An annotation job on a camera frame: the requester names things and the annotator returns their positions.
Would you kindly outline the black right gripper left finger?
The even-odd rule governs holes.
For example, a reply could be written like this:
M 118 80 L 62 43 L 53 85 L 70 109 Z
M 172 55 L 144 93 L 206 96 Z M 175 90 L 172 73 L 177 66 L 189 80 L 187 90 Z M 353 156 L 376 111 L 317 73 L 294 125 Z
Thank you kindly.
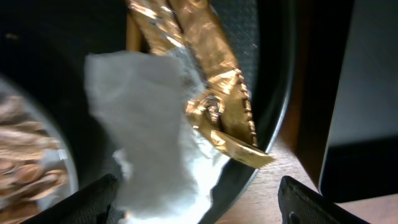
M 123 213 L 115 200 L 119 180 L 106 174 L 22 224 L 117 224 Z

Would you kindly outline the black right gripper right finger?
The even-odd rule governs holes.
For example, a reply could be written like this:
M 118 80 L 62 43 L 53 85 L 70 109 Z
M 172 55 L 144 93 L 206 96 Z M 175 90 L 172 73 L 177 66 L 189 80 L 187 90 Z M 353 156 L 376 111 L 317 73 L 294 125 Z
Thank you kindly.
M 277 196 L 283 224 L 369 224 L 291 176 L 283 176 Z

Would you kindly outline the white tissue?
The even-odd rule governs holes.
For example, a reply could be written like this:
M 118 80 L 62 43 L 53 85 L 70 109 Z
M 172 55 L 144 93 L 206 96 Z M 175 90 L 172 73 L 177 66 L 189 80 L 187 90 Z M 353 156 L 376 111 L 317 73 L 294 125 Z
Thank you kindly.
M 200 89 L 182 56 L 120 51 L 85 59 L 90 113 L 116 143 L 124 223 L 198 223 L 228 157 L 194 130 L 184 103 Z

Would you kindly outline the gold foil wrapper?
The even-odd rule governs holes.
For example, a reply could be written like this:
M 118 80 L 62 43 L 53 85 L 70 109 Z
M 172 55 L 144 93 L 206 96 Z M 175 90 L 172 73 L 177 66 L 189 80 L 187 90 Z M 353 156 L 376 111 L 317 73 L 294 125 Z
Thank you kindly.
M 138 28 L 156 55 L 184 54 L 193 62 L 185 114 L 215 149 L 260 169 L 274 158 L 257 148 L 243 73 L 208 1 L 130 0 Z

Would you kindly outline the wooden chopstick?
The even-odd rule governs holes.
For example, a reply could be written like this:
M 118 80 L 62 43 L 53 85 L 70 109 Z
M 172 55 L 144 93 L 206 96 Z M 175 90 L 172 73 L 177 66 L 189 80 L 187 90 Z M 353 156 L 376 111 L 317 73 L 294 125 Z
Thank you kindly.
M 126 50 L 141 51 L 142 34 L 131 14 L 127 14 L 126 22 Z

